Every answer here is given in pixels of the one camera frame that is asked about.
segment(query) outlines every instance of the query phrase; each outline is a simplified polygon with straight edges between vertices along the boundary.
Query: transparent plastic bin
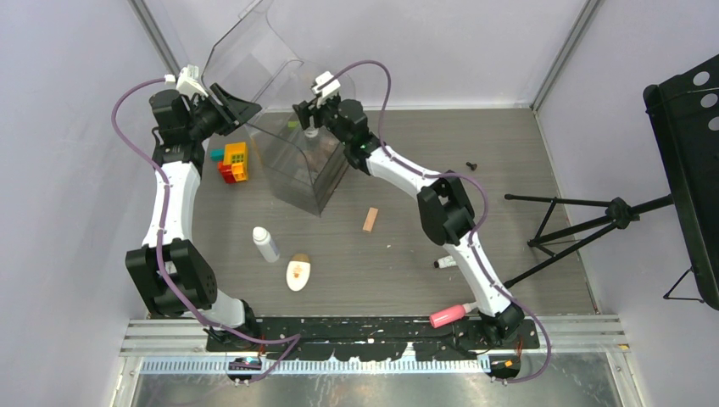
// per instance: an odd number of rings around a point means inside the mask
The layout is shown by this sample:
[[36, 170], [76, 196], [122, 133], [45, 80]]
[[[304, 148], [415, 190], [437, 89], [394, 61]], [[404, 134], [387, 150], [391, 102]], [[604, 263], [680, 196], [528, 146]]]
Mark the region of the transparent plastic bin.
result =
[[[262, 111], [244, 126], [272, 193], [319, 216], [348, 167], [343, 145], [326, 129], [305, 136], [292, 105], [314, 97], [310, 87], [327, 67], [301, 59], [268, 20], [272, 1], [247, 10], [213, 47], [202, 76]], [[343, 98], [354, 97], [349, 76], [340, 79]]]

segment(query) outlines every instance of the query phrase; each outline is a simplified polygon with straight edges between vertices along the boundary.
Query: bottle cap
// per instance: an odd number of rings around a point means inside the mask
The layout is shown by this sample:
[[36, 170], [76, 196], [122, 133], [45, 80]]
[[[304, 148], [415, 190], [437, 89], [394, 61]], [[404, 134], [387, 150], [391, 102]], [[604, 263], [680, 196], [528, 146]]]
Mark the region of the bottle cap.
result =
[[267, 229], [258, 226], [252, 230], [252, 239], [265, 240], [267, 238], [267, 234]]

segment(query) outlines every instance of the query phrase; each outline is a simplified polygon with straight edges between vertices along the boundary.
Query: white panel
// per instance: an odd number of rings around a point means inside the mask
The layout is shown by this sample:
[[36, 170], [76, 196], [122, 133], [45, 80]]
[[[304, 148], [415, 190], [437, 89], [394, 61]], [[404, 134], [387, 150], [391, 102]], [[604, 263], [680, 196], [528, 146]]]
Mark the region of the white panel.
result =
[[[104, 406], [127, 321], [146, 312], [124, 257], [154, 186], [110, 110], [164, 66], [122, 1], [7, 3], [0, 38], [2, 404]], [[150, 92], [120, 111], [146, 151]]]
[[[715, 0], [599, 8], [539, 115], [564, 196], [639, 204], [669, 193], [642, 91], [719, 52], [717, 15]], [[597, 215], [569, 208], [574, 224]], [[604, 311], [621, 317], [649, 405], [716, 404], [719, 313], [661, 297], [689, 267], [676, 210], [642, 215], [582, 259]], [[692, 279], [676, 295], [697, 295]]]
[[[175, 31], [168, 36], [200, 65], [250, 3], [148, 0], [162, 31]], [[392, 106], [514, 106], [534, 99], [583, 3], [275, 0], [270, 23], [303, 59], [333, 69], [359, 59], [386, 64]], [[352, 76], [359, 100], [381, 104], [380, 70]]]

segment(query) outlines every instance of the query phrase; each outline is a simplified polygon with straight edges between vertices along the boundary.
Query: black metal stand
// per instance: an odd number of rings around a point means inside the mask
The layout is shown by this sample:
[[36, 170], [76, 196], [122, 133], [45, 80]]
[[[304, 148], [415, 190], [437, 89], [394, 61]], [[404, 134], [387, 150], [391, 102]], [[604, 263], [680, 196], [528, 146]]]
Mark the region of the black metal stand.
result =
[[[614, 198], [610, 202], [606, 202], [606, 201], [584, 201], [584, 200], [580, 200], [580, 199], [521, 197], [521, 196], [517, 196], [517, 195], [506, 194], [506, 195], [504, 195], [504, 199], [507, 199], [507, 200], [515, 199], [515, 200], [520, 200], [520, 201], [549, 203], [549, 210], [547, 210], [547, 214], [544, 216], [544, 219], [542, 220], [542, 224], [539, 225], [539, 230], [537, 230], [537, 234], [534, 236], [534, 238], [532, 238], [531, 240], [529, 240], [529, 242], [527, 242], [527, 245], [529, 245], [530, 248], [538, 248], [539, 250], [542, 250], [543, 252], [545, 252], [546, 254], [551, 256], [549, 259], [546, 259], [542, 263], [535, 265], [534, 267], [525, 271], [524, 273], [520, 274], [519, 276], [504, 282], [504, 286], [507, 288], [510, 288], [510, 287], [514, 286], [517, 282], [520, 282], [520, 281], [524, 280], [525, 278], [537, 273], [538, 271], [542, 270], [544, 267], [547, 267], [548, 265], [552, 265], [553, 263], [557, 262], [560, 259], [564, 259], [569, 254], [576, 252], [578, 249], [583, 248], [584, 246], [599, 239], [600, 237], [604, 236], [605, 234], [609, 233], [610, 231], [613, 231], [615, 229], [626, 229], [630, 223], [632, 223], [633, 221], [639, 220], [639, 216], [641, 214], [650, 212], [651, 210], [654, 210], [654, 209], [664, 208], [665, 206], [674, 204], [671, 194], [666, 195], [665, 197], [662, 197], [662, 198], [657, 198], [652, 201], [642, 203], [637, 206], [629, 206], [621, 198]], [[586, 222], [580, 223], [579, 225], [569, 226], [565, 229], [562, 229], [561, 231], [555, 231], [553, 233], [542, 236], [544, 227], [547, 225], [547, 221], [549, 220], [549, 217], [552, 215], [552, 211], [555, 210], [555, 206], [557, 204], [596, 206], [596, 207], [600, 207], [600, 208], [606, 208], [606, 211], [605, 211], [604, 216], [600, 216], [597, 219], [588, 220]], [[572, 244], [569, 248], [566, 248], [566, 249], [560, 251], [559, 253], [555, 253], [544, 246], [545, 243], [552, 242], [557, 239], [561, 239], [562, 237], [573, 236], [575, 233], [579, 233], [581, 231], [588, 231], [589, 229], [594, 229], [595, 227], [599, 227], [599, 226], [603, 226], [603, 225], [606, 225], [606, 226], [599, 229], [598, 231], [592, 233], [591, 235], [585, 237], [584, 239]]]

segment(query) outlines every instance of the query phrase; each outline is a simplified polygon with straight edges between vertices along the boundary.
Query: green object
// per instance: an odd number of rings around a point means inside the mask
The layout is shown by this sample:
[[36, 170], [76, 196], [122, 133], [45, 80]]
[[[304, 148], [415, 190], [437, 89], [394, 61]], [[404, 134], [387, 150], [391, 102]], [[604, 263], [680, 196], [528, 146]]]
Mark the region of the green object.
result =
[[213, 160], [215, 163], [222, 161], [225, 158], [225, 149], [220, 148], [218, 150], [212, 150], [209, 152], [209, 159]]

